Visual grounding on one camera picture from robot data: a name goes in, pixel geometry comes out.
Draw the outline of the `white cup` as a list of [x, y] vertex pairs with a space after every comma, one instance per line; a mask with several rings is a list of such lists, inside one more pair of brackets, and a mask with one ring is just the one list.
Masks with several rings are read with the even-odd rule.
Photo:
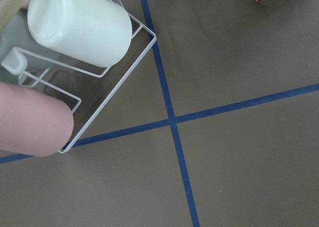
[[129, 14], [109, 0], [31, 0], [27, 24], [38, 44], [97, 67], [118, 63], [132, 40]]

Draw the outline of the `pink cup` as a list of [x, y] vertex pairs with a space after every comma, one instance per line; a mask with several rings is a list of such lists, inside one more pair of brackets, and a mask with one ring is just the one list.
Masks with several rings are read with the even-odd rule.
[[58, 152], [73, 132], [70, 108], [46, 94], [0, 84], [1, 150], [46, 157]]

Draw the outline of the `grey blue cup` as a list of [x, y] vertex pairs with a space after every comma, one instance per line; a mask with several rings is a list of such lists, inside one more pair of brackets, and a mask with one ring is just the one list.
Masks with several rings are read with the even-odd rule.
[[0, 34], [0, 65], [13, 75], [49, 68], [52, 63], [39, 55], [53, 60], [60, 56], [33, 39], [27, 24], [27, 11], [19, 10]]

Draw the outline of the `mint green cup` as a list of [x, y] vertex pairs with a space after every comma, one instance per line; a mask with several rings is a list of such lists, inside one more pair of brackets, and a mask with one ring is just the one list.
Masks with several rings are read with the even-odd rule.
[[18, 76], [11, 74], [3, 67], [0, 68], [0, 81], [15, 85], [19, 84]]

